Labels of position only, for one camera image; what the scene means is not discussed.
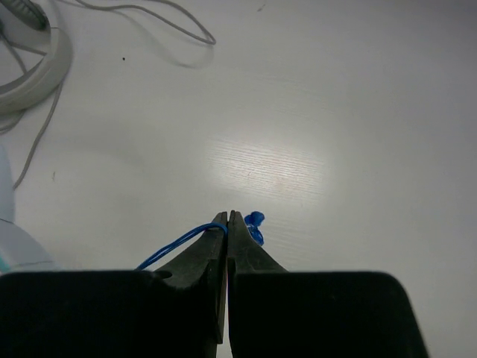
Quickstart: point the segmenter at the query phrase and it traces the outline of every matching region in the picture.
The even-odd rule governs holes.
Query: white headphones
[[[72,44],[54,0],[0,0],[17,19],[38,31],[49,31],[46,56],[22,77],[0,86],[0,114],[24,110],[49,95],[65,78]]]

